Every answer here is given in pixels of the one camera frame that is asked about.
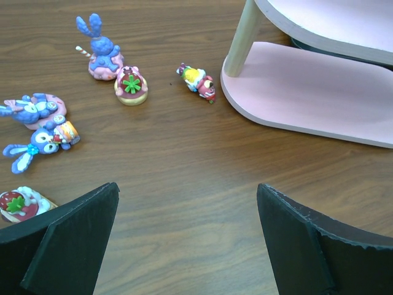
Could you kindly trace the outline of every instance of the wooden post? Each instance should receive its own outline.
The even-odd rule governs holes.
[[[251,45],[254,43],[260,28],[262,16],[263,14],[255,1],[246,0],[227,60],[224,64],[224,73],[229,77],[238,77],[240,75]]]

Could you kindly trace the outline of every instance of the pink bottom shelf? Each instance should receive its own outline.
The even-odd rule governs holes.
[[[262,125],[393,148],[393,72],[255,42],[239,77],[221,72],[231,105]]]

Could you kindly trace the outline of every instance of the toy figurine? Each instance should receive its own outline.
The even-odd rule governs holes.
[[[25,221],[56,207],[57,205],[27,186],[0,194],[0,213],[4,220],[12,223]]]
[[[113,80],[116,78],[120,68],[123,67],[124,58],[120,53],[120,46],[114,45],[109,38],[101,35],[103,23],[98,14],[92,14],[89,21],[92,31],[88,29],[82,17],[76,18],[76,25],[82,34],[92,38],[90,45],[93,55],[80,46],[77,46],[76,50],[90,59],[88,71],[95,79]]]
[[[136,66],[124,66],[114,88],[117,98],[127,106],[137,106],[147,99],[147,82]]]
[[[201,97],[205,98],[210,103],[215,102],[216,90],[214,88],[213,79],[207,76],[203,69],[194,69],[181,63],[176,72],[181,76],[192,92],[198,92]]]
[[[66,106],[55,95],[34,93],[33,97],[23,95],[21,100],[5,100],[4,104],[0,106],[0,117],[11,117],[30,130],[37,130],[51,120],[59,124],[66,121]]]
[[[20,174],[27,170],[36,154],[53,154],[59,150],[60,146],[63,149],[70,149],[71,145],[79,140],[79,135],[70,122],[58,125],[50,121],[31,135],[28,145],[9,144],[2,154],[6,157],[15,157],[22,153],[11,168],[12,173]]]

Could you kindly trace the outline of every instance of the striped straw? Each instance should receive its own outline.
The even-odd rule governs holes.
[[[81,48],[81,46],[77,46],[75,47],[76,50],[78,50],[81,54],[85,55],[87,58],[93,60],[94,57],[92,57],[92,55],[90,53],[88,53],[86,50],[84,50],[83,48]]]

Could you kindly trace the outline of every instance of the small colorful figurine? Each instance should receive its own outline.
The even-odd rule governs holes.
[[[147,99],[147,82],[136,66],[124,66],[114,88],[117,98],[127,106],[137,106]]]
[[[176,72],[181,76],[192,92],[198,92],[199,95],[208,100],[209,103],[215,102],[216,90],[214,88],[213,79],[206,75],[206,71],[203,69],[194,69],[181,63]]]
[[[86,52],[80,46],[76,47],[81,54],[90,59],[88,63],[88,72],[97,80],[113,80],[116,78],[120,68],[123,67],[123,55],[120,53],[120,46],[114,45],[113,42],[101,35],[103,25],[98,14],[92,14],[89,18],[90,31],[82,19],[76,18],[77,28],[82,34],[91,37],[91,50],[93,55]]]
[[[5,100],[0,106],[0,117],[11,117],[30,130],[37,130],[48,121],[63,123],[67,109],[64,101],[55,95],[34,93],[23,95],[21,100]]]
[[[12,173],[20,174],[27,170],[36,154],[53,154],[60,146],[63,149],[70,149],[71,145],[79,140],[80,137],[70,122],[59,125],[49,121],[31,135],[29,144],[9,144],[2,154],[11,158],[22,153],[11,168]]]
[[[12,223],[25,221],[56,207],[57,205],[27,186],[0,194],[2,218]]]

